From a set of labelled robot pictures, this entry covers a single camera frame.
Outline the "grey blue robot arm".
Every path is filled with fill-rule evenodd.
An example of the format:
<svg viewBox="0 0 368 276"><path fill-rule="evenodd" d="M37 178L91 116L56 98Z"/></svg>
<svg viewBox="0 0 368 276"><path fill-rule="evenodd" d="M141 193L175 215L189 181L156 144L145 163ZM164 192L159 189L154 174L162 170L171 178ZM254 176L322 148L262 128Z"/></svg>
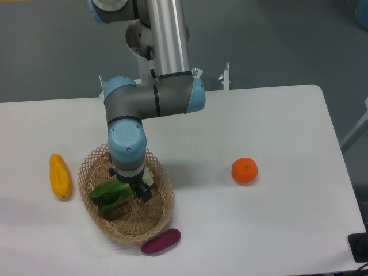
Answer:
<svg viewBox="0 0 368 276"><path fill-rule="evenodd" d="M181 1L90 1L94 18L105 24L130 21L137 54L157 67L151 80L140 85L118 76L103 84L112 174L147 201L151 188L144 183L147 138L142 121L204 108L203 81L190 67L189 30Z"/></svg>

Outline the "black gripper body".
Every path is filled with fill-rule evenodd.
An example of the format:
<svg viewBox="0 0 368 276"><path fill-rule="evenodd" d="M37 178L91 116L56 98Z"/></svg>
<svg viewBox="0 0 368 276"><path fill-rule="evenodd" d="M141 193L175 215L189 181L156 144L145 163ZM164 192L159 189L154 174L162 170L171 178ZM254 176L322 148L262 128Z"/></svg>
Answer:
<svg viewBox="0 0 368 276"><path fill-rule="evenodd" d="M142 180L144 174L143 170L132 177L120 175L114 168L108 169L108 173L111 177L116 177L119 181L129 184L134 191L145 191L144 182Z"/></svg>

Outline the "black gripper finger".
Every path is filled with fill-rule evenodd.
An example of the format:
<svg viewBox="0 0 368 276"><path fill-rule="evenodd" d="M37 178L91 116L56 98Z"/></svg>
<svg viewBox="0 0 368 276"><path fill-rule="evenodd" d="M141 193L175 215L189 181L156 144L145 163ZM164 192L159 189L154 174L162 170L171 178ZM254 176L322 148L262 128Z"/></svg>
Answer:
<svg viewBox="0 0 368 276"><path fill-rule="evenodd" d="M150 186L143 181L136 182L133 185L133 190L135 191L137 197L142 201L148 201L152 197Z"/></svg>

